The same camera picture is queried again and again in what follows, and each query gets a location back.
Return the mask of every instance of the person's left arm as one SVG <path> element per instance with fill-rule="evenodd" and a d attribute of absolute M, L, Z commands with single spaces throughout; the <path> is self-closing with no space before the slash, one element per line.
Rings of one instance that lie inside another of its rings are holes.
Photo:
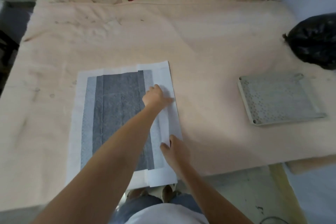
<path fill-rule="evenodd" d="M 33 224 L 108 222 L 132 178 L 155 117 L 173 101 L 163 96 L 158 85 L 142 100 L 145 108 L 96 151 Z"/>

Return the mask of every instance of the hand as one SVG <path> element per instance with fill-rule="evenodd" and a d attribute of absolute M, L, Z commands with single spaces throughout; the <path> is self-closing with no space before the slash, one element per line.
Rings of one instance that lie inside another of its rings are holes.
<path fill-rule="evenodd" d="M 187 145 L 174 135 L 170 135 L 170 147 L 165 143 L 161 143 L 160 149 L 167 163 L 182 177 L 182 169 L 190 165 L 190 150 Z"/>
<path fill-rule="evenodd" d="M 165 108 L 167 105 L 171 104 L 173 98 L 165 98 L 161 88 L 155 84 L 154 87 L 149 87 L 149 90 L 142 97 L 142 101 L 145 106 L 158 107 L 160 110 Z"/>

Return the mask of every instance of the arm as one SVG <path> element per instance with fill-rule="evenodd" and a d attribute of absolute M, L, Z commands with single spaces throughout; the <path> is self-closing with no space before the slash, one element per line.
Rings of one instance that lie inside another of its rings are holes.
<path fill-rule="evenodd" d="M 173 101 L 163 97 L 158 85 L 142 100 L 145 108 L 96 151 L 33 224 L 108 222 L 132 178 L 155 117 Z"/>
<path fill-rule="evenodd" d="M 233 204 L 207 184 L 190 165 L 190 152 L 185 143 L 174 135 L 169 137 L 171 147 L 162 143 L 160 148 L 176 174 L 183 180 L 210 224 L 252 224 Z"/>

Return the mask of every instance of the white shirt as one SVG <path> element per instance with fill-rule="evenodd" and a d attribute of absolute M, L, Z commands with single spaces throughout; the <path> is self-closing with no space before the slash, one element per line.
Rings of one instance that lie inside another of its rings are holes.
<path fill-rule="evenodd" d="M 125 224 L 209 224 L 203 214 L 188 208 L 162 203 L 134 214 Z"/>

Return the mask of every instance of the beige tablecloth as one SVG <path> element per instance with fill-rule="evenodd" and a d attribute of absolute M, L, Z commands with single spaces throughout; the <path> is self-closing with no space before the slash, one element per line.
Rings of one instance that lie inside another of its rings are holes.
<path fill-rule="evenodd" d="M 203 175 L 336 153 L 336 79 L 283 43 L 296 22 L 282 2 L 68 1 L 37 2 L 0 99 L 0 210 L 63 188 L 82 70 L 168 60 L 183 139 Z M 249 124 L 237 78 L 282 70 L 311 78 L 329 119 Z"/>

